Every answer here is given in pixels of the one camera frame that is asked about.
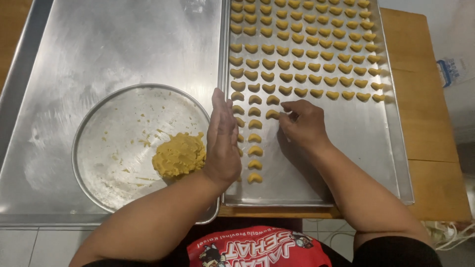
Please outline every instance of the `metal tray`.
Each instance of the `metal tray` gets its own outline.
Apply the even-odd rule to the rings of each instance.
[[[95,226],[75,133],[122,88],[178,88],[211,114],[221,1],[34,0],[0,97],[0,226]]]
[[[74,174],[94,203],[115,212],[174,182],[163,180],[151,161],[169,134],[205,134],[208,126],[209,116],[200,103],[176,88],[142,84],[115,91],[79,125],[72,148]],[[206,145],[206,135],[202,140]],[[198,224],[211,222],[219,203],[218,199]]]
[[[226,53],[223,55],[224,60],[227,61],[229,56],[234,57],[243,57],[244,63],[239,66],[235,67],[232,64],[224,64],[223,68],[220,70],[223,73],[223,88],[225,88],[225,92],[228,96],[231,95],[234,90],[230,87],[230,82],[235,80],[237,82],[246,82],[246,86],[249,84],[257,84],[260,83],[261,86],[263,84],[268,85],[276,85],[276,91],[273,93],[276,95],[281,102],[282,101],[294,101],[300,99],[297,95],[292,93],[290,96],[284,96],[278,91],[280,85],[285,87],[292,86],[293,88],[300,88],[305,89],[323,89],[325,93],[327,91],[334,91],[339,92],[341,94],[342,91],[349,91],[349,92],[362,92],[362,93],[371,93],[373,94],[382,94],[386,95],[386,100],[381,103],[376,103],[373,99],[369,99],[368,102],[363,103],[354,97],[352,100],[347,101],[341,95],[336,100],[333,101],[329,99],[325,94],[320,98],[314,98],[310,94],[307,94],[303,99],[306,99],[312,102],[314,105],[320,106],[325,110],[325,123],[326,123],[326,130],[331,141],[340,149],[342,150],[353,162],[358,164],[361,168],[363,168],[369,175],[371,175],[374,179],[384,185],[387,189],[389,189],[394,195],[400,198],[405,204],[409,205],[414,203],[414,197],[412,194],[412,186],[409,176],[409,169],[408,169],[408,162],[407,156],[404,146],[404,140],[402,136],[402,129],[399,119],[399,111],[398,105],[396,100],[396,93],[394,90],[394,83],[392,79],[392,73],[388,58],[388,53],[386,51],[386,44],[385,44],[385,37],[384,31],[382,26],[382,21],[380,17],[380,11],[378,7],[378,2],[376,0],[370,0],[370,5],[367,8],[369,11],[372,12],[369,20],[374,22],[374,27],[371,30],[364,30],[361,26],[358,26],[356,30],[351,30],[346,27],[346,23],[349,20],[355,20],[361,22],[361,18],[357,15],[355,18],[349,19],[344,13],[339,16],[335,16],[330,12],[326,12],[325,16],[330,17],[330,22],[333,18],[338,18],[344,20],[344,25],[341,29],[345,30],[346,36],[343,39],[338,39],[333,35],[330,35],[328,40],[332,41],[346,41],[348,42],[348,47],[344,51],[337,50],[333,46],[325,49],[320,45],[312,46],[307,42],[303,42],[302,44],[296,44],[292,41],[290,37],[289,40],[283,41],[277,37],[277,32],[280,31],[276,27],[276,20],[278,19],[276,16],[277,10],[287,10],[287,18],[286,21],[289,22],[288,29],[286,31],[290,32],[290,36],[292,36],[293,31],[290,29],[291,23],[300,23],[302,22],[304,27],[300,34],[304,34],[305,38],[309,36],[308,33],[305,32],[306,26],[314,26],[318,29],[320,28],[327,28],[327,29],[334,29],[335,27],[329,22],[327,25],[322,25],[319,22],[308,23],[304,19],[299,21],[294,20],[290,17],[290,12],[294,11],[295,9],[285,6],[284,8],[279,8],[274,4],[274,1],[271,1],[269,5],[272,6],[272,24],[270,26],[264,26],[260,22],[260,18],[263,16],[259,10],[260,5],[263,3],[256,1],[256,12],[257,15],[257,22],[255,24],[249,24],[246,21],[239,23],[242,27],[251,27],[257,26],[257,33],[255,36],[249,36],[245,33],[241,34],[234,34],[229,30],[230,24],[230,13],[235,13],[234,11],[230,12],[230,5],[232,1],[227,1],[227,9],[223,11],[223,19],[224,22],[222,23],[227,29],[226,32],[223,34],[227,37],[227,42],[223,42],[222,45],[226,48],[229,47],[230,44],[251,44],[251,45],[259,45],[259,50],[255,54],[251,54],[247,52],[244,47],[240,53],[235,53],[230,49],[225,49]],[[326,2],[330,7],[335,6],[331,3]],[[336,7],[348,8],[346,4],[341,1]],[[352,9],[357,10],[358,12],[366,9],[362,9],[356,4]],[[302,5],[295,10],[298,12],[303,12],[304,14],[311,14],[311,15],[321,15],[315,7],[312,10],[307,10],[303,8]],[[272,28],[273,34],[272,37],[267,38],[262,36],[260,33],[260,28]],[[365,32],[373,32],[377,34],[376,39],[374,40],[374,44],[378,45],[378,50],[373,53],[369,53],[368,51],[363,48],[363,50],[359,53],[355,53],[350,49],[350,44],[354,43],[348,37],[351,32],[357,33],[365,33]],[[320,34],[316,35],[320,39],[325,39]],[[359,41],[360,44],[365,45],[367,41],[361,39]],[[303,57],[296,57],[294,56],[291,51],[285,57],[279,55],[277,51],[273,54],[268,55],[261,50],[261,45],[275,45],[275,47],[283,46],[285,48],[301,48],[305,51],[307,50],[317,50],[319,52],[327,51],[335,53],[334,57],[330,61],[324,60],[320,55],[316,59],[310,59],[306,55]],[[381,56],[382,59],[378,64],[371,64],[367,59],[362,64],[355,64],[350,60],[348,63],[341,62],[337,56],[339,53],[350,54],[350,55],[363,55],[368,56],[370,54]],[[313,71],[309,70],[307,67],[304,70],[297,70],[292,65],[290,66],[289,70],[281,70],[280,67],[277,65],[272,71],[267,70],[262,66],[262,59],[268,59],[270,61],[277,61],[278,59],[282,59],[284,61],[290,61],[291,63],[294,60],[298,61],[305,61],[308,63],[320,63],[322,65],[321,69],[314,73]],[[246,65],[246,59],[250,60],[261,60],[260,66],[258,69],[251,69]],[[369,73],[366,73],[364,76],[359,76],[358,74],[354,73],[353,71],[345,75],[338,69],[338,65],[343,63],[345,65],[353,64],[353,67],[365,67],[365,68],[380,68],[383,70],[383,74],[380,76],[373,77]],[[323,70],[323,64],[336,64],[337,69],[333,73],[328,73]],[[259,77],[256,81],[250,81],[245,76],[242,78],[234,79],[229,75],[229,70],[231,68],[244,68],[245,70],[249,71],[257,71],[259,73]],[[275,74],[275,78],[272,82],[266,82],[262,79],[260,73],[261,71],[265,71],[267,73],[273,72]],[[320,84],[314,85],[308,79],[300,84],[295,79],[293,79],[290,83],[283,82],[279,78],[280,73],[286,74],[314,74],[316,76],[328,76],[328,77],[341,77],[345,76],[348,78],[355,78],[356,79],[363,79],[368,80],[369,83],[364,89],[360,89],[359,87],[355,86],[354,84],[350,87],[344,87],[340,82],[337,83],[336,86],[330,87],[328,86],[323,80]],[[383,90],[375,91],[371,88],[371,83],[383,83],[385,84]],[[222,201],[227,206],[256,206],[256,207],[263,207],[263,206],[287,206],[287,207],[296,207],[296,206],[315,206],[315,207],[326,207],[332,206],[334,201],[331,197],[331,194],[326,187],[325,183],[318,175],[318,172],[309,164],[309,162],[305,159],[302,153],[291,146],[287,139],[278,131],[278,121],[274,119],[266,120],[265,114],[269,109],[274,109],[278,112],[282,111],[281,106],[266,105],[266,99],[269,96],[266,92],[261,90],[257,93],[250,92],[247,88],[244,92],[242,92],[245,96],[244,102],[237,101],[235,102],[236,105],[240,105],[245,110],[245,116],[240,116],[245,122],[246,126],[244,128],[240,128],[239,132],[244,136],[244,143],[240,144],[239,147],[243,150],[244,156],[242,158],[243,164],[243,171],[242,171],[242,178],[243,182],[236,182],[223,194]],[[251,95],[258,95],[261,97],[263,103],[261,105],[248,104],[248,99]],[[249,130],[247,125],[251,119],[255,119],[255,117],[248,117],[247,111],[251,106],[258,107],[262,115],[259,120],[263,123],[263,129],[253,129]],[[249,148],[255,143],[248,143],[247,138],[251,133],[256,133],[260,135],[263,139],[262,143],[259,145],[264,150],[264,155],[262,157],[257,156],[248,156],[247,152]],[[263,164],[262,171],[256,170],[249,170],[247,165],[250,160],[258,159]],[[246,182],[246,178],[251,172],[257,172],[262,175],[263,182],[261,184],[253,183],[248,184]]]

